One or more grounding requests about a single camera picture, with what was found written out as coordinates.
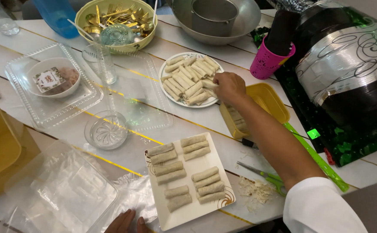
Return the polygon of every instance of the white plate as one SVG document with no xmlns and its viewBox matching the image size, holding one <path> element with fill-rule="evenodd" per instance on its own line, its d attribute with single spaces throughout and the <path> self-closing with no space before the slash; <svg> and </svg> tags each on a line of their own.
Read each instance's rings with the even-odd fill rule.
<svg viewBox="0 0 377 233">
<path fill-rule="evenodd" d="M 205 55 L 204 54 L 199 54 L 199 53 L 192 53 L 192 52 L 186 52 L 186 53 L 180 53 L 180 54 L 176 54 L 174 56 L 171 56 L 168 60 L 171 60 L 173 58 L 176 58 L 176 57 L 179 57 L 179 56 L 183 56 L 184 58 L 189 58 L 189 57 L 193 57 L 193 56 L 196 56 L 197 58 L 202 58 L 204 57 Z M 215 63 L 217 63 L 217 65 L 220 66 L 220 68 L 217 70 L 217 73 L 222 73 L 224 72 L 222 66 L 217 62 L 215 61 L 214 59 L 212 59 Z M 164 77 L 164 76 L 167 76 L 167 75 L 170 75 L 171 73 L 167 73 L 164 71 L 164 68 L 165 68 L 165 62 L 164 64 L 161 66 L 160 68 L 160 77 Z M 174 103 L 177 103 L 181 106 L 185 106 L 185 107 L 189 107 L 189 108 L 204 108 L 204 107 L 207 107 L 207 106 L 210 106 L 214 103 L 216 103 L 219 99 L 216 99 L 214 97 L 209 97 L 206 101 L 204 101 L 200 106 L 197 106 L 197 105 L 187 105 L 182 99 L 180 99 L 179 101 L 175 101 L 174 98 L 172 98 L 165 90 L 164 90 L 164 87 L 162 86 L 162 83 L 161 83 L 161 90 L 163 90 L 163 92 L 165 93 L 165 95 L 171 99 Z"/>
<path fill-rule="evenodd" d="M 205 156 L 201 156 L 195 159 L 184 161 L 183 149 L 181 148 L 180 140 L 173 142 L 178 157 L 176 159 L 162 162 L 159 165 L 165 165 L 176 161 L 183 162 L 183 167 L 186 169 L 187 176 L 166 184 L 157 185 L 157 178 L 154 175 L 154 169 L 151 166 L 151 159 L 147 157 L 147 151 L 145 151 L 145 161 L 147 162 L 148 174 L 150 175 L 152 193 L 154 194 L 155 206 L 157 208 L 158 220 L 160 221 L 161 230 L 169 230 L 173 227 L 206 215 L 224 206 L 227 206 L 236 201 L 234 192 L 230 182 L 228 181 L 226 172 L 224 171 L 220 157 L 217 154 L 216 147 L 214 146 L 212 136 L 210 133 L 203 133 L 199 135 L 205 135 L 210 145 L 211 152 Z M 200 204 L 196 197 L 196 189 L 191 180 L 191 175 L 202 172 L 206 169 L 217 166 L 219 168 L 220 179 L 224 182 L 226 198 L 211 201 L 210 203 Z M 182 206 L 181 208 L 170 213 L 167 208 L 168 200 L 164 196 L 164 190 L 173 189 L 183 185 L 188 185 L 192 203 Z"/>
</svg>

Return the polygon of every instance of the metal bowl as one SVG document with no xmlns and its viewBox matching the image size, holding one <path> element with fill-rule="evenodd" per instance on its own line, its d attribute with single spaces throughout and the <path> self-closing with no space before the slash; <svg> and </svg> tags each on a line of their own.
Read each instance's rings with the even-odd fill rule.
<svg viewBox="0 0 377 233">
<path fill-rule="evenodd" d="M 234 21 L 232 31 L 229 36 L 209 36 L 193 30 L 190 0 L 173 0 L 172 9 L 178 23 L 182 29 L 192 38 L 211 45 L 224 45 L 232 43 L 240 37 L 255 29 L 260 22 L 261 13 L 258 4 L 254 0 L 230 0 L 237 6 L 239 13 Z"/>
</svg>

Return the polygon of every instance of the silver pot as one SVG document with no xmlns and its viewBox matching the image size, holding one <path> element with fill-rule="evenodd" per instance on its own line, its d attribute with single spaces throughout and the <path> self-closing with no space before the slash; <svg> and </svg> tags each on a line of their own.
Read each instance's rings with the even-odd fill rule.
<svg viewBox="0 0 377 233">
<path fill-rule="evenodd" d="M 167 1 L 182 29 L 195 40 L 205 44 L 224 45 L 232 43 L 255 29 L 260 22 L 261 13 L 254 0 L 230 0 L 237 8 L 238 15 L 234 20 L 229 36 L 210 36 L 194 30 L 190 0 Z"/>
<path fill-rule="evenodd" d="M 230 36 L 239 10 L 229 0 L 193 0 L 192 29 L 209 36 Z"/>
</svg>

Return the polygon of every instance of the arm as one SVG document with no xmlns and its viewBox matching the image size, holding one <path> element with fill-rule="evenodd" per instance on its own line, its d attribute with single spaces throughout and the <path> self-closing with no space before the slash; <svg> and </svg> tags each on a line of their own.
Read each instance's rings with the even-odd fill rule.
<svg viewBox="0 0 377 233">
<path fill-rule="evenodd" d="M 302 144 L 274 117 L 246 95 L 244 80 L 234 73 L 217 73 L 214 89 L 244 118 L 263 156 L 276 170 L 287 190 L 309 177 L 326 177 Z"/>
</svg>

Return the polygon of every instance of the white bowl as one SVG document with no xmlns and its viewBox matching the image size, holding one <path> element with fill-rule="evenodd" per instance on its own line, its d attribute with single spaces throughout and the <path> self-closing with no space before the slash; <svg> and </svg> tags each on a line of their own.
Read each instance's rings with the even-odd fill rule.
<svg viewBox="0 0 377 233">
<path fill-rule="evenodd" d="M 75 84 L 67 89 L 66 91 L 54 94 L 54 95 L 44 95 L 40 92 L 39 88 L 37 88 L 35 79 L 35 75 L 47 71 L 53 67 L 56 67 L 57 69 L 60 69 L 62 67 L 70 67 L 72 69 L 75 69 L 75 67 L 72 65 L 71 61 L 67 58 L 49 58 L 46 60 L 43 60 L 36 65 L 34 65 L 28 72 L 27 72 L 27 84 L 28 84 L 28 90 L 37 96 L 41 97 L 48 97 L 48 98 L 63 98 L 67 97 L 68 95 L 74 93 L 76 89 L 78 89 L 81 77 L 79 76 L 78 80 L 75 82 Z"/>
</svg>

